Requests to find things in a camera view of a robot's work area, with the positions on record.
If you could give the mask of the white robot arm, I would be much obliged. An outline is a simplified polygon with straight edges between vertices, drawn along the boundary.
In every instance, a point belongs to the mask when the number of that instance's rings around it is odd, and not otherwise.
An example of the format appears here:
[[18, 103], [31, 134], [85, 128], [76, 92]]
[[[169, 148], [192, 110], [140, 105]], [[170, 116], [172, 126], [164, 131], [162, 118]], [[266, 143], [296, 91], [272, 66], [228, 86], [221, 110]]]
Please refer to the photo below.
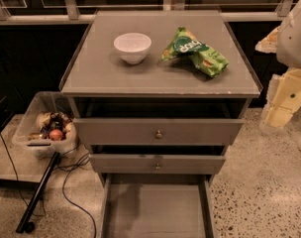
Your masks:
[[287, 66], [282, 75], [272, 76], [260, 120], [262, 130], [280, 131], [301, 108], [301, 0], [255, 49], [276, 54], [277, 60]]

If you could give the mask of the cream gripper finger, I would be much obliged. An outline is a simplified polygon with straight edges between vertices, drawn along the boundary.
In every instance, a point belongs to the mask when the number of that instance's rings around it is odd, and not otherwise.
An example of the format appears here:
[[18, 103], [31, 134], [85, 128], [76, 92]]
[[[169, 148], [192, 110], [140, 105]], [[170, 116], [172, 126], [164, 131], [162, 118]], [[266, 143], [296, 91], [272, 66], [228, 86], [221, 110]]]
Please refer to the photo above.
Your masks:
[[278, 30], [278, 27], [273, 29], [265, 38], [256, 44], [255, 49], [261, 53], [275, 54]]
[[301, 68], [291, 67], [282, 75], [272, 76], [259, 127], [265, 133], [280, 132], [300, 108]]

